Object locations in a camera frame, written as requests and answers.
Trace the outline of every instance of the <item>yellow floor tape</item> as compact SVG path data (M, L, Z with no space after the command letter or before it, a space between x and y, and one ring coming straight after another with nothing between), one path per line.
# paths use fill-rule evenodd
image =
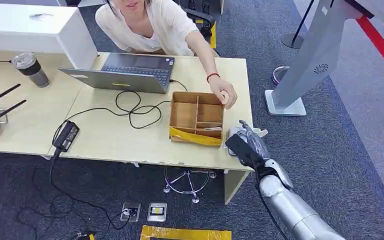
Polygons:
M196 20L195 21L196 24L203 24L204 23L204 20ZM212 49L215 49L216 48L216 23L214 22L214 26L212 26L211 28L211 37L209 38L209 46L212 48Z
M142 226L140 240L232 240L231 231L175 229L159 226Z

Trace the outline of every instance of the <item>red barrier rope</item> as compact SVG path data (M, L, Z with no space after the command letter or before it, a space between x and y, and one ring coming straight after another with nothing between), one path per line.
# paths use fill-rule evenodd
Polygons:
M377 48L379 53L384 58L384 38L381 34L376 30L373 24L369 21L369 19L363 16L360 19L357 19L357 23L360 25L361 29L365 32L374 46Z

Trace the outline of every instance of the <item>dark hair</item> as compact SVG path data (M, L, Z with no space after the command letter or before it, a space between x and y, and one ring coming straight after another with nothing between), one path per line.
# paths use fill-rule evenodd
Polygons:
M111 5L110 3L110 0L103 0L103 2L109 5L109 8L111 9L113 14L117 15L113 5ZM148 7L151 4L151 2L152 0L145 0L145 7Z

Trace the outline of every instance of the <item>robotic arm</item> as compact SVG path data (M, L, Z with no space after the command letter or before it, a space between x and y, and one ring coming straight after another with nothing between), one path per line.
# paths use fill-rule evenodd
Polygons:
M260 196L274 208L283 224L297 240L345 240L300 196L283 167L270 158L264 141L240 120L245 135L234 134L226 141L244 166L255 170Z

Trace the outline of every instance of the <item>woman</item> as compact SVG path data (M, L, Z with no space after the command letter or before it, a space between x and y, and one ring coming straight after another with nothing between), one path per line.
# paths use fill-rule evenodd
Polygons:
M235 104L235 89L217 73L213 50L173 0L105 1L107 4L96 12L96 23L117 47L132 53L163 51L168 55L193 56L195 52L212 92L227 109Z

